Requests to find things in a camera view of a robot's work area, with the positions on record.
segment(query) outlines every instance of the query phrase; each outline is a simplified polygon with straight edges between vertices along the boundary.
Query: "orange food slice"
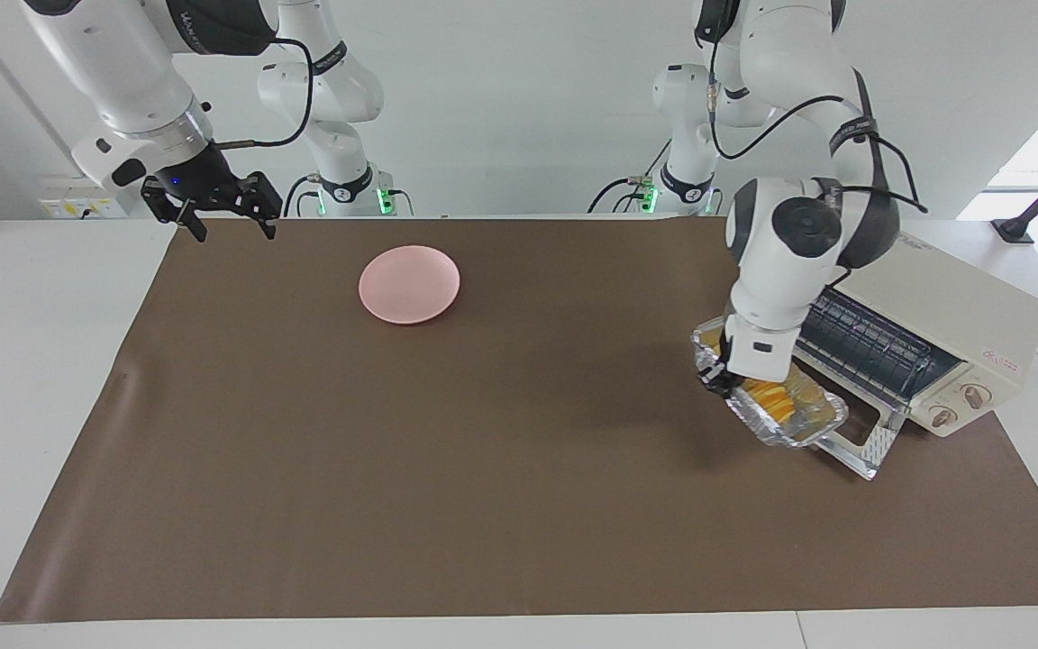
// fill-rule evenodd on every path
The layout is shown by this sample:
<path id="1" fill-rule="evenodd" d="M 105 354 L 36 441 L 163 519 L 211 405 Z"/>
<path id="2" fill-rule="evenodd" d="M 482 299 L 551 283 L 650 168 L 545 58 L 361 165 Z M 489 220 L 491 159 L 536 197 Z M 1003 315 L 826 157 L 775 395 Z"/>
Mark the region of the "orange food slice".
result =
<path id="1" fill-rule="evenodd" d="M 795 400 L 791 399 L 787 387 L 780 385 L 780 383 L 746 379 L 742 383 L 742 389 L 750 395 L 755 403 L 758 403 L 763 410 L 767 411 L 767 414 L 771 415 L 771 420 L 775 420 L 780 425 L 787 424 L 791 420 L 791 415 L 795 414 Z"/>

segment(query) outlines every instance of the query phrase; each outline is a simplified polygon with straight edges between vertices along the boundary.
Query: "wall socket panel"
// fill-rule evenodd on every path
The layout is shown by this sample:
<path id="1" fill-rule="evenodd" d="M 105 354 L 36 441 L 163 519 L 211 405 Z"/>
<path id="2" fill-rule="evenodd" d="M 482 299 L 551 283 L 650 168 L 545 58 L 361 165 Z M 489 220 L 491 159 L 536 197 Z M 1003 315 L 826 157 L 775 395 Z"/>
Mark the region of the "wall socket panel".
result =
<path id="1" fill-rule="evenodd" d="M 79 178 L 45 178 L 39 205 L 49 218 L 131 218 L 139 202 L 135 190 L 111 194 Z"/>

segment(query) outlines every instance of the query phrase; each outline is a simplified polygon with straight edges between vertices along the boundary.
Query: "green indicator light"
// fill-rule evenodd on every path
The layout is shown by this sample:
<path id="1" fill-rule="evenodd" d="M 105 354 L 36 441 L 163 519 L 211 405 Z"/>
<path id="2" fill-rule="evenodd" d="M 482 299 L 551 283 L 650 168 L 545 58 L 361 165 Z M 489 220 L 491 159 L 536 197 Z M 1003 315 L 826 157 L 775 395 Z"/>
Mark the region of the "green indicator light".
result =
<path id="1" fill-rule="evenodd" d="M 656 188 L 651 188 L 647 190 L 647 200 L 644 201 L 644 211 L 647 214 L 652 214 L 655 211 L 655 202 L 659 201 L 659 190 Z"/>
<path id="2" fill-rule="evenodd" d="M 394 211 L 394 202 L 391 201 L 391 196 L 387 195 L 386 189 L 379 188 L 379 206 L 382 207 L 384 215 Z"/>

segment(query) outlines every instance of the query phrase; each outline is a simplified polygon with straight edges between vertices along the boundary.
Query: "pink plate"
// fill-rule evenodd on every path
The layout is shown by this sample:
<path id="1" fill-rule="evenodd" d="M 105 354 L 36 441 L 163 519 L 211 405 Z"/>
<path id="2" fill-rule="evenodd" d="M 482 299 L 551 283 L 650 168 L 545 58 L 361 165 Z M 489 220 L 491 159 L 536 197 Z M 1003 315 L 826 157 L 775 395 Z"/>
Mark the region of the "pink plate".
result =
<path id="1" fill-rule="evenodd" d="M 366 265 L 358 299 L 372 316 L 392 325 L 418 325 L 437 318 L 459 295 L 459 267 L 435 248 L 404 246 Z"/>

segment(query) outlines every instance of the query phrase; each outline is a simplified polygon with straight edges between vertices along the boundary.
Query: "white table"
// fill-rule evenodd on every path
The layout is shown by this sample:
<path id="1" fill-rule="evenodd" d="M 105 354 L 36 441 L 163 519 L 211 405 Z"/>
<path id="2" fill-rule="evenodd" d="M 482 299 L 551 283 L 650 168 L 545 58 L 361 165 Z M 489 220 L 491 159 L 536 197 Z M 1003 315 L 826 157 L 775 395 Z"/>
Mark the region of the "white table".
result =
<path id="1" fill-rule="evenodd" d="M 1038 296 L 1034 248 L 980 222 L 906 227 Z M 0 222 L 0 594 L 172 234 L 151 221 Z M 1001 418 L 1038 483 L 1038 359 Z M 1038 646 L 1038 607 L 0 625 L 0 646 L 1025 648 Z"/>

